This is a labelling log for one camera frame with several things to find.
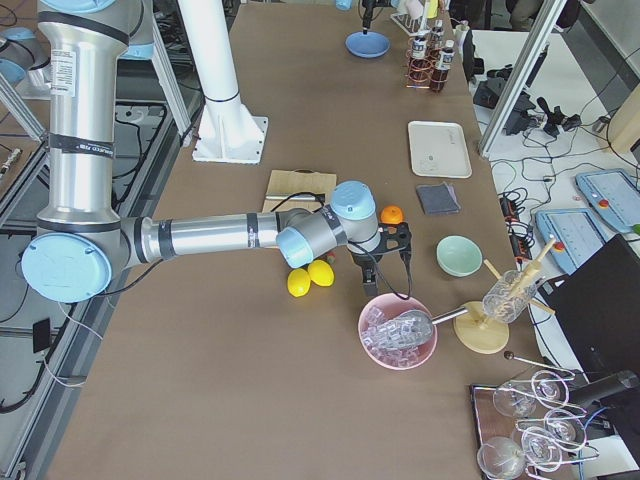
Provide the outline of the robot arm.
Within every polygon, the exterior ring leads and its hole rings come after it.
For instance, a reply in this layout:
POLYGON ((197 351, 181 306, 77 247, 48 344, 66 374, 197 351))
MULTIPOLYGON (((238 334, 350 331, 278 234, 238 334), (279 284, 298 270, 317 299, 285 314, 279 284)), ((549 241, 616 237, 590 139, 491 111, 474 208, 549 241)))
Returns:
POLYGON ((335 0, 334 4, 341 11, 348 11, 352 7, 356 7, 364 33, 368 33, 371 29, 372 22, 377 17, 375 13, 377 8, 397 8, 399 6, 399 2, 396 0, 335 0))
POLYGON ((131 267, 181 255, 278 248, 298 268, 338 246, 378 260, 382 233, 370 189, 336 186, 317 212, 246 213, 189 220, 123 218, 111 202, 117 62, 150 57, 148 1, 42 1, 51 44, 50 184, 22 272, 43 297, 76 303, 131 267))

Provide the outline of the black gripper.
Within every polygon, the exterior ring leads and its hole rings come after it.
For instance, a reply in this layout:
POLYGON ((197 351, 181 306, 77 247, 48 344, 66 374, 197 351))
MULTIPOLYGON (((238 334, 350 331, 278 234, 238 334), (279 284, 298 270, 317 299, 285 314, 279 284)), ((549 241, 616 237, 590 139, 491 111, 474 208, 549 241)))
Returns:
POLYGON ((367 297, 375 297, 379 294, 378 288, 378 264, 382 255, 364 253, 351 253, 354 263, 360 267, 362 272, 362 285, 367 297))
POLYGON ((371 23, 373 21, 373 14, 374 14, 374 9, 376 8, 376 1, 361 0, 360 6, 362 9, 362 12, 361 12, 362 29, 369 30, 371 28, 371 23))

